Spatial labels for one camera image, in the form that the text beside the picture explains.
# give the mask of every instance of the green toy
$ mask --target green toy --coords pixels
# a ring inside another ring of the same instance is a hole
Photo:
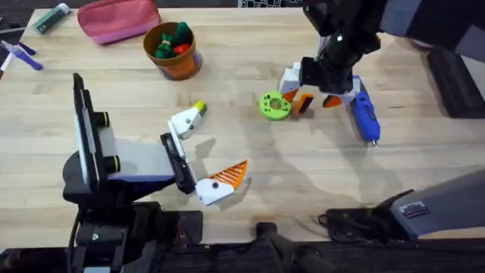
[[[174,47],[180,46],[182,44],[191,45],[192,36],[190,35],[190,28],[186,22],[180,22],[177,25],[177,30],[175,30],[174,35]]]
[[[270,121],[281,121],[291,112],[291,104],[278,91],[270,91],[259,100],[259,110]]]
[[[174,37],[172,35],[161,35],[161,44],[158,46],[157,51],[155,51],[156,58],[175,58],[177,56],[177,53],[171,48],[173,39]]]

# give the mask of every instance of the blue glue gun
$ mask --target blue glue gun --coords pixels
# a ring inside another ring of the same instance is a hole
[[[373,146],[377,146],[377,141],[380,139],[379,121],[377,121],[369,94],[365,90],[364,85],[360,81],[359,83],[361,84],[361,92],[352,101],[352,113],[362,139],[366,143],[372,143]]]

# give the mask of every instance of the orange cup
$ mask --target orange cup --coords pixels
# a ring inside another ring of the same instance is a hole
[[[155,57],[155,51],[161,43],[161,34],[174,35],[177,30],[177,22],[165,22],[153,27],[143,39],[143,48],[146,55],[163,72],[169,80],[185,80],[199,72],[202,59],[196,50],[196,39],[190,30],[192,44],[189,50],[175,58],[160,59]]]

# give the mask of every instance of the cup with toys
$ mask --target cup with toys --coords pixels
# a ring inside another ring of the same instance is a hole
[[[188,79],[202,65],[193,32],[185,22],[165,22],[153,27],[145,35],[143,48],[169,80]]]

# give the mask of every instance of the purple pen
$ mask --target purple pen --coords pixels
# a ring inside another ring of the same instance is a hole
[[[22,49],[20,49],[18,46],[13,46],[9,44],[6,41],[2,41],[3,47],[5,47],[11,54],[13,54],[15,57],[19,58],[22,61],[25,61],[27,64],[29,64],[33,69],[39,71],[43,69],[43,66],[34,61],[27,53],[25,53]]]

